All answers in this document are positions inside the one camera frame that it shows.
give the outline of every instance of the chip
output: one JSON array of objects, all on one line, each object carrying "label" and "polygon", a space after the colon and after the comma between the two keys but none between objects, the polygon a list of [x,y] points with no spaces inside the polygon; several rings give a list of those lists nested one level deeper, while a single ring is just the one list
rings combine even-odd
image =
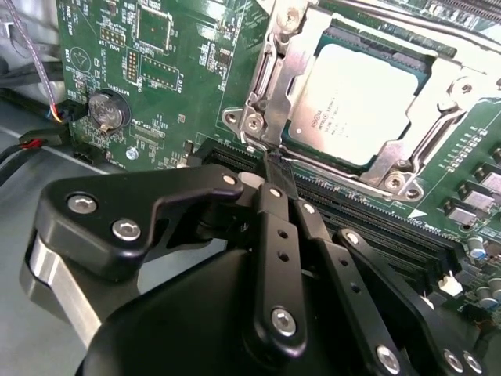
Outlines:
[{"label": "chip", "polygon": [[366,165],[409,124],[417,77],[339,45],[319,54],[294,111],[289,136],[354,165]]},{"label": "chip", "polygon": [[147,45],[168,50],[171,40],[172,17],[145,6],[138,8],[136,38]]}]

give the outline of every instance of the cpu socket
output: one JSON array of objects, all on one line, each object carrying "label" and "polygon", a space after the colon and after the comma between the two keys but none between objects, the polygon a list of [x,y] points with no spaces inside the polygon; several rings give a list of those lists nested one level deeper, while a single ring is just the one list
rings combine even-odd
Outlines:
[{"label": "cpu socket", "polygon": [[[420,200],[420,173],[496,80],[460,53],[292,4],[275,2],[247,101],[224,109],[223,122],[243,143],[281,150],[315,175],[373,197]],[[296,24],[283,15],[291,9]]]}]

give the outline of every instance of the screw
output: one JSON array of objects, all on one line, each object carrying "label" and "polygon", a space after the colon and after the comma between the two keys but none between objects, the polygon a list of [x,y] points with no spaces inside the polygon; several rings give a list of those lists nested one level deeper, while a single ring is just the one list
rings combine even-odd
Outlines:
[{"label": "screw", "polygon": [[467,364],[471,367],[473,371],[477,372],[478,374],[482,373],[482,367],[480,363],[478,362],[478,360],[473,358],[473,356],[468,351],[465,351],[463,356]]},{"label": "screw", "polygon": [[269,192],[270,192],[273,196],[275,196],[275,197],[281,197],[281,196],[282,196],[282,194],[281,194],[278,190],[276,190],[275,188],[270,188],[270,189],[269,189]]},{"label": "screw", "polygon": [[346,237],[353,244],[358,244],[360,242],[359,238],[354,233],[346,233]]},{"label": "screw", "polygon": [[384,186],[386,186],[389,190],[397,190],[403,185],[403,183],[404,183],[403,176],[399,174],[390,174],[384,180]]},{"label": "screw", "polygon": [[299,26],[300,14],[299,9],[290,7],[286,12],[281,12],[278,15],[277,23],[282,28],[284,34],[290,34]]},{"label": "screw", "polygon": [[275,329],[284,337],[296,333],[296,321],[285,309],[277,308],[272,312],[272,323]]},{"label": "screw", "polygon": [[236,184],[236,180],[231,176],[223,175],[222,179],[225,181],[225,183],[228,183],[230,186],[234,186]]},{"label": "screw", "polygon": [[258,131],[262,126],[263,118],[260,114],[253,114],[247,119],[247,127],[249,127],[252,132]]},{"label": "screw", "polygon": [[315,208],[313,208],[309,203],[303,204],[303,208],[305,208],[306,211],[310,214],[313,214],[315,212]]},{"label": "screw", "polygon": [[141,236],[141,229],[130,219],[120,219],[116,221],[111,230],[115,237],[123,241],[134,241]]},{"label": "screw", "polygon": [[91,214],[96,211],[97,203],[89,196],[78,194],[70,197],[68,200],[68,208],[70,208],[72,212],[78,214]]},{"label": "screw", "polygon": [[384,345],[377,346],[376,354],[377,358],[388,372],[391,374],[398,374],[400,372],[400,363],[395,354],[388,347]]},{"label": "screw", "polygon": [[130,161],[135,161],[139,158],[139,152],[135,147],[130,146],[127,151],[125,151],[125,157]]},{"label": "screw", "polygon": [[460,374],[463,373],[463,365],[461,364],[460,360],[457,359],[457,356],[455,356],[450,350],[444,350],[444,357],[449,366],[451,366],[454,371],[459,372]]}]

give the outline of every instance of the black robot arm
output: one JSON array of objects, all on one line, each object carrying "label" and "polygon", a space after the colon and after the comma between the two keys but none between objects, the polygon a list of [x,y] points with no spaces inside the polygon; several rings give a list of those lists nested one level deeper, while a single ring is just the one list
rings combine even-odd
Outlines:
[{"label": "black robot arm", "polygon": [[[21,275],[69,321],[81,374],[478,375],[485,366],[355,231],[327,232],[290,166],[219,165],[45,188]],[[144,262],[224,252],[144,295]]]}]

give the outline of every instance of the electrolytic capacitor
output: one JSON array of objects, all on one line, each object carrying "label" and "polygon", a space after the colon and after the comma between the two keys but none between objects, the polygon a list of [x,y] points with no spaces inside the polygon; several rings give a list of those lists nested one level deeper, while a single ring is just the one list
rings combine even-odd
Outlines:
[{"label": "electrolytic capacitor", "polygon": [[477,289],[478,304],[485,309],[491,309],[498,305],[498,302],[492,297],[491,289],[488,287],[479,287]]},{"label": "electrolytic capacitor", "polygon": [[498,302],[501,302],[501,278],[492,278],[489,280],[488,285],[491,288],[492,297]]},{"label": "electrolytic capacitor", "polygon": [[469,237],[467,239],[468,253],[473,259],[480,260],[487,255],[484,241],[481,237]]}]

